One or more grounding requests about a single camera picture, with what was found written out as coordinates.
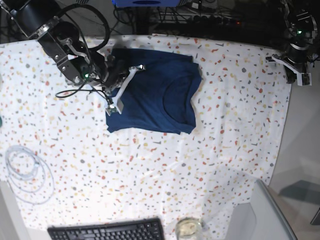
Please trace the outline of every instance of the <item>folded t-shirt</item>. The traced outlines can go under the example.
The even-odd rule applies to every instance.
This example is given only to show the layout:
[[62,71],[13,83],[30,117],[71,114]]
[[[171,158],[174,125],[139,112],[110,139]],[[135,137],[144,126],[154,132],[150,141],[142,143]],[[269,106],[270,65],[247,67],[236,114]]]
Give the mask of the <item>folded t-shirt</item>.
[[136,73],[125,89],[122,114],[106,114],[109,132],[139,128],[191,133],[196,127],[191,98],[201,82],[192,56],[126,48],[114,49],[112,55],[125,60],[128,67],[143,64],[146,71]]

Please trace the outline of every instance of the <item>white cable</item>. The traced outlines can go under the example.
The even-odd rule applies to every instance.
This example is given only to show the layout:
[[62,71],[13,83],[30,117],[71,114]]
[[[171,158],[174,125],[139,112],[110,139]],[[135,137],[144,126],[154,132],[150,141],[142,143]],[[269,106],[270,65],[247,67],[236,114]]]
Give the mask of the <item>white cable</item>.
[[[33,160],[33,168],[30,172],[22,174],[20,173],[20,170],[13,167],[12,162],[15,158],[19,157],[19,155],[28,155],[32,160]],[[27,204],[33,204],[33,205],[41,205],[41,204],[45,204],[46,202],[48,202],[51,197],[54,195],[54,191],[55,191],[55,182],[54,182],[54,177],[52,175],[52,172],[48,166],[48,164],[42,160],[39,156],[35,155],[30,149],[24,147],[24,146],[11,146],[7,149],[7,151],[5,152],[5,165],[6,168],[8,170],[8,184],[12,190],[12,192],[15,194],[16,198],[18,198],[19,200],[27,203]],[[48,169],[49,173],[50,173],[50,179],[52,181],[52,193],[50,194],[49,197],[46,197],[44,201],[40,201],[40,202],[31,202],[28,200],[25,200],[23,198],[21,198],[20,196],[18,196],[15,191],[14,188],[12,187],[11,183],[18,188],[21,192],[31,195],[31,197],[35,196],[36,193],[38,193],[40,190],[42,190],[42,188],[44,187],[45,183],[46,183],[46,179],[47,179],[47,175],[46,175],[46,170],[45,167]],[[39,172],[39,168],[42,170],[43,172],[43,176],[42,176],[42,182],[40,184],[40,186],[38,188],[36,188],[35,190],[26,190],[21,188],[18,184],[17,181],[22,181],[22,182],[31,182],[34,179],[37,178],[38,172]]]

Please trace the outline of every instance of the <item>black keyboard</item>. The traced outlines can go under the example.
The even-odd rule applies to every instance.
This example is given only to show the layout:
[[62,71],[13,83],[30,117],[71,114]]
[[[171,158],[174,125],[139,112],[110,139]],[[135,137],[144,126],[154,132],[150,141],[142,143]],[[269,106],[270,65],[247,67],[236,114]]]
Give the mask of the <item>black keyboard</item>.
[[105,225],[50,227],[52,240],[165,240],[158,218]]

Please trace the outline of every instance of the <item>speckled tablecloth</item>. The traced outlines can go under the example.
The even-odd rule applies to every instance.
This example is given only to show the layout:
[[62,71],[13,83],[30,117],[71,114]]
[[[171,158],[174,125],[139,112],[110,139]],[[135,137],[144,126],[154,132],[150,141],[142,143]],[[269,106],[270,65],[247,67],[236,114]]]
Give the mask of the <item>speckled tablecloth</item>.
[[179,219],[195,217],[206,239],[223,239],[255,180],[270,182],[291,90],[283,66],[266,63],[271,49],[224,41],[118,36],[104,51],[114,46],[193,55],[203,78],[192,100],[197,126],[190,135],[110,134],[94,94],[54,97],[70,86],[36,41],[0,45],[0,179],[7,179],[6,149],[23,145],[49,164],[55,183],[46,204],[18,200],[26,226],[158,216],[169,240]]

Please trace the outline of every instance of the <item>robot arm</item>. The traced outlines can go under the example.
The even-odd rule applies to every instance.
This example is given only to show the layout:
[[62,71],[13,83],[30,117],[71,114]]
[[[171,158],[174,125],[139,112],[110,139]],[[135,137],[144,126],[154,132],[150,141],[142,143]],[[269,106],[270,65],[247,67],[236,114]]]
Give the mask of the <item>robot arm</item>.
[[[113,105],[110,96],[115,88],[123,85],[130,75],[130,70],[126,68],[124,61],[119,60],[115,65],[114,57],[108,56],[105,59],[97,52],[108,43],[110,37],[108,22],[97,9],[80,4],[61,9],[55,0],[0,0],[0,7],[15,20],[26,37],[37,39],[71,85],[78,86],[79,89],[86,84],[92,88],[101,87],[107,113],[122,112],[121,101],[117,99],[119,103],[115,102],[116,105]],[[98,46],[88,48],[79,26],[68,16],[67,12],[75,8],[88,9],[101,19],[105,28],[105,39]],[[63,15],[69,17],[73,23],[63,21]],[[120,111],[108,111],[110,108]]]

